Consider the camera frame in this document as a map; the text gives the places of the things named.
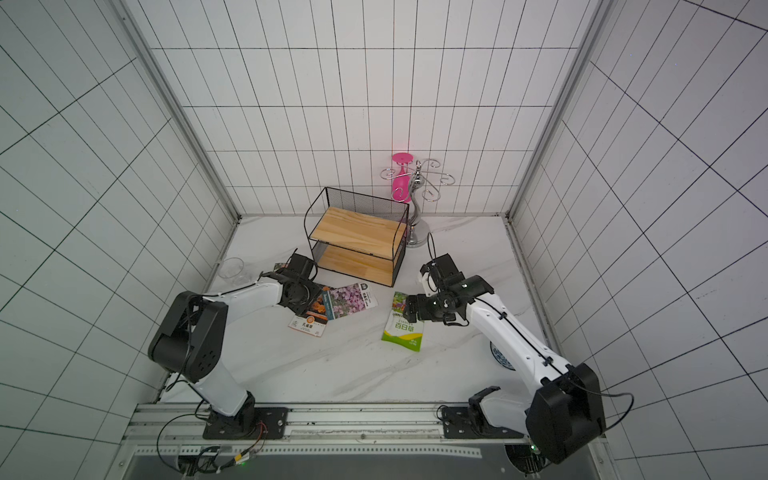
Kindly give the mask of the green zinnia seed bag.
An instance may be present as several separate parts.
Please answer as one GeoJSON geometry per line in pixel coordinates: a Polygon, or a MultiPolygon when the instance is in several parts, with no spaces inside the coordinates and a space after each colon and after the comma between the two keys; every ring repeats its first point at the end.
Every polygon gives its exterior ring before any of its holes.
{"type": "Polygon", "coordinates": [[[391,311],[383,330],[382,340],[402,346],[410,351],[419,352],[424,333],[424,325],[421,322],[410,323],[405,318],[407,295],[395,292],[391,304],[391,311]]]}

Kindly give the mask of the orange flower seed bag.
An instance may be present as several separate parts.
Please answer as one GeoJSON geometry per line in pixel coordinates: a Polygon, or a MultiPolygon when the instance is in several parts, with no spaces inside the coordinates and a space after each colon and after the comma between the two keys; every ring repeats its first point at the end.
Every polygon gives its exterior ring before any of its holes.
{"type": "Polygon", "coordinates": [[[294,317],[288,327],[291,330],[320,338],[327,324],[335,318],[330,298],[327,292],[323,292],[309,307],[308,310],[294,317]]]}

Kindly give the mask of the purple flower seed bag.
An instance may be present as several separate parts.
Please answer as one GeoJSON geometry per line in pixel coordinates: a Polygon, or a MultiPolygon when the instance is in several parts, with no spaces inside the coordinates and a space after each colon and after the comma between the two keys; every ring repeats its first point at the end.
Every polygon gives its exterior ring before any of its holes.
{"type": "Polygon", "coordinates": [[[378,306],[378,301],[366,282],[331,288],[324,292],[323,300],[329,320],[344,318],[378,306]]]}

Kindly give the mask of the black wire wooden shelf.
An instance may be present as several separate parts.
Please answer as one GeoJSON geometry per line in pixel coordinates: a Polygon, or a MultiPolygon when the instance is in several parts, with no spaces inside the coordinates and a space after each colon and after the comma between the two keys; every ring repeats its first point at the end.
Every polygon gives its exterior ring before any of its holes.
{"type": "Polygon", "coordinates": [[[410,206],[324,187],[304,215],[312,258],[321,269],[392,287],[406,250],[410,206]]]}

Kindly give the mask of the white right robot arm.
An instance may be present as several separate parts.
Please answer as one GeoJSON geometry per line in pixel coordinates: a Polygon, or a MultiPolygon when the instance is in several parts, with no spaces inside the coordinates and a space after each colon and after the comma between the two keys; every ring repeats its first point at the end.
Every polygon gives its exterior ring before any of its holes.
{"type": "Polygon", "coordinates": [[[573,365],[542,343],[506,308],[481,277],[459,280],[429,294],[409,295],[404,317],[410,323],[455,326],[460,317],[483,333],[520,375],[524,400],[498,386],[467,401],[467,414],[455,425],[478,438],[506,434],[526,439],[534,454],[559,464],[606,430],[597,375],[573,365]]]}

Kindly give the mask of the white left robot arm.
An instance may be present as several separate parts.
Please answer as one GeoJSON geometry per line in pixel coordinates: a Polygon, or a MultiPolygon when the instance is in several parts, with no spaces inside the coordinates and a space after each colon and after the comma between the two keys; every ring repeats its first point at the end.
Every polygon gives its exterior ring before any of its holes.
{"type": "Polygon", "coordinates": [[[245,424],[255,417],[253,394],[229,367],[235,335],[247,322],[278,311],[300,315],[321,294],[314,260],[294,252],[283,266],[223,293],[176,295],[148,347],[148,357],[186,381],[218,419],[245,424]]]}

